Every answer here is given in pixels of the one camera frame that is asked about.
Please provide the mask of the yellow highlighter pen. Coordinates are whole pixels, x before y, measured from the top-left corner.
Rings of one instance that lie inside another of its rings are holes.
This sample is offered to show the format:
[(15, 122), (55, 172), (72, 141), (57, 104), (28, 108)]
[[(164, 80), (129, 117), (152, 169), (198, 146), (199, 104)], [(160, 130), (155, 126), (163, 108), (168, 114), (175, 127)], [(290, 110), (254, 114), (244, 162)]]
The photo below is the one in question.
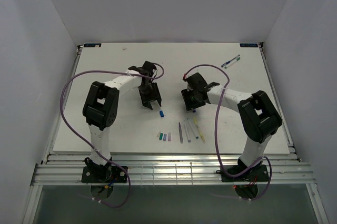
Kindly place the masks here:
[(205, 137), (204, 137), (204, 135), (203, 135), (203, 133), (202, 133), (202, 131), (201, 131), (199, 125), (198, 125), (198, 122), (197, 122), (197, 118), (196, 118), (196, 117), (193, 117), (193, 122), (194, 122), (194, 124), (195, 124), (196, 130), (198, 131), (198, 134), (199, 134), (199, 136), (200, 136), (202, 142), (205, 144), (205, 143), (206, 143), (206, 140), (205, 140)]

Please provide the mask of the teal white marker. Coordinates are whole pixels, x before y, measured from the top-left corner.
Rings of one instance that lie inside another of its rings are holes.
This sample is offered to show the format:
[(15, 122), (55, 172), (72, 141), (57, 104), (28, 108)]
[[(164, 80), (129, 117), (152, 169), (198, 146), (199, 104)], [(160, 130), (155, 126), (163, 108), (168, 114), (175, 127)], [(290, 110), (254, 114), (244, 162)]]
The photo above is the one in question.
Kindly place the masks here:
[(192, 131), (192, 134), (193, 134), (194, 138), (195, 138), (195, 139), (199, 139), (199, 135), (198, 135), (198, 133), (196, 132), (196, 129), (195, 129), (195, 127), (194, 127), (193, 124), (192, 124), (192, 121), (191, 121), (189, 118), (187, 119), (187, 123), (188, 123), (188, 125), (189, 125), (189, 127), (190, 127), (190, 129), (191, 129), (191, 131)]

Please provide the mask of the purple marker pen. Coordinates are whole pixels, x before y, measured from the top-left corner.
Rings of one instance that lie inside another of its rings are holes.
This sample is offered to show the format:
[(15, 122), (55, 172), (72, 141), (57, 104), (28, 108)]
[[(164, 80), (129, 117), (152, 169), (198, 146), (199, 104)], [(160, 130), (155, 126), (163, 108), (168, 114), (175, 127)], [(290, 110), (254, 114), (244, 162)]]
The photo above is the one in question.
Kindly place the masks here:
[(182, 127), (181, 123), (179, 122), (179, 138), (180, 138), (180, 143), (183, 143), (183, 134), (182, 134)]

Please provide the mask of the lavender capped white marker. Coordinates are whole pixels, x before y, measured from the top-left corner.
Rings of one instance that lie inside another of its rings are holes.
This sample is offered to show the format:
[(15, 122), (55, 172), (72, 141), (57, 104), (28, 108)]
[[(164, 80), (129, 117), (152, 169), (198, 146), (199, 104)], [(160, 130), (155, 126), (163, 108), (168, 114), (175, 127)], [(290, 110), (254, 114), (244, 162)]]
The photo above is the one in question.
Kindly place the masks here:
[(185, 130), (187, 142), (190, 143), (190, 142), (191, 142), (191, 138), (190, 138), (189, 130), (188, 130), (188, 128), (187, 128), (186, 121), (183, 121), (183, 125), (184, 125), (184, 130)]

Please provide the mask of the green capped marker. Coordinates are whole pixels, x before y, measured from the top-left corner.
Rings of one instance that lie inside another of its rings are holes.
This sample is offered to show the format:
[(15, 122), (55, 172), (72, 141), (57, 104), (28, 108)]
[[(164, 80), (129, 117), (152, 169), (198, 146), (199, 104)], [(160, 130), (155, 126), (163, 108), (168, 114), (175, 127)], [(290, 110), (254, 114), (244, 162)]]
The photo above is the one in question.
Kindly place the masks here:
[(232, 66), (233, 64), (235, 64), (236, 62), (238, 62), (241, 59), (241, 55), (240, 54), (238, 54), (236, 57), (237, 57), (237, 59), (234, 60), (234, 61), (232, 61), (230, 64), (226, 65), (224, 67), (224, 69), (228, 69), (230, 66)]

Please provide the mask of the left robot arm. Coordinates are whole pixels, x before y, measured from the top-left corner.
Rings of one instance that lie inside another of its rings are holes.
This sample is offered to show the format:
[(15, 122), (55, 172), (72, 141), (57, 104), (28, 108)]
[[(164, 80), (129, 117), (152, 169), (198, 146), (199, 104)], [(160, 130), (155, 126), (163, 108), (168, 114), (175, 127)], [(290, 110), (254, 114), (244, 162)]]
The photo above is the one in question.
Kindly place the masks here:
[(91, 84), (83, 107), (83, 116), (88, 124), (94, 148), (85, 159), (85, 164), (88, 172), (98, 181), (107, 181), (112, 175), (109, 163), (110, 127), (117, 117), (119, 98), (137, 88), (145, 108), (153, 109), (154, 101), (160, 105), (160, 91), (157, 83), (153, 82), (156, 73), (156, 64), (145, 61), (141, 67), (129, 67), (123, 76), (108, 82)]

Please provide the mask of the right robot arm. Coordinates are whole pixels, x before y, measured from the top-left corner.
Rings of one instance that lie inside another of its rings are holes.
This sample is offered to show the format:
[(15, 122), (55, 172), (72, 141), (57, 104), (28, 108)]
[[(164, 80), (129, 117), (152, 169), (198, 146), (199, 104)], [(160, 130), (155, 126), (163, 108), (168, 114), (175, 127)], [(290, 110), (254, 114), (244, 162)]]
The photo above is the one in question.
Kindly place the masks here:
[[(221, 173), (229, 178), (240, 177), (251, 180), (262, 164), (266, 146), (282, 126), (282, 118), (264, 91), (245, 93), (222, 86), (217, 82), (207, 83), (200, 73), (184, 75), (187, 88), (181, 91), (186, 110), (194, 110), (206, 104), (217, 105), (214, 121), (214, 143)], [(228, 108), (240, 115), (247, 135), (244, 150), (237, 161), (237, 172), (231, 174), (223, 166), (220, 157), (218, 126), (221, 107)]]

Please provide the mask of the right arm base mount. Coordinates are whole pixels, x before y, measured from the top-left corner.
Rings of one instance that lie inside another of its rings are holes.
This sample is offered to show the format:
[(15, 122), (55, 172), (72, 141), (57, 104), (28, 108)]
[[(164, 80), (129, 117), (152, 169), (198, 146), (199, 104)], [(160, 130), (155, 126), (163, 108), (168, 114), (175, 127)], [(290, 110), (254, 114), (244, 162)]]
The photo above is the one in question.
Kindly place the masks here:
[(221, 176), (222, 182), (267, 182), (269, 180), (266, 165), (257, 165), (238, 177), (228, 176), (222, 170), (217, 170), (215, 173)]

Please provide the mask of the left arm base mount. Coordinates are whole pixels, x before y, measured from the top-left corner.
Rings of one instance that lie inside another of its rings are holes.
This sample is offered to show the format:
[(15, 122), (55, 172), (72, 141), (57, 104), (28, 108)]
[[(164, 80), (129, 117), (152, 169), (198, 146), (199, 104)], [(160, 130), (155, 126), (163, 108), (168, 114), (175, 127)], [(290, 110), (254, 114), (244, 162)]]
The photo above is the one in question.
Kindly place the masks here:
[(120, 168), (115, 166), (110, 166), (108, 168), (89, 168), (84, 167), (81, 177), (82, 183), (92, 184), (92, 183), (126, 183), (127, 176), (126, 172), (122, 171)]

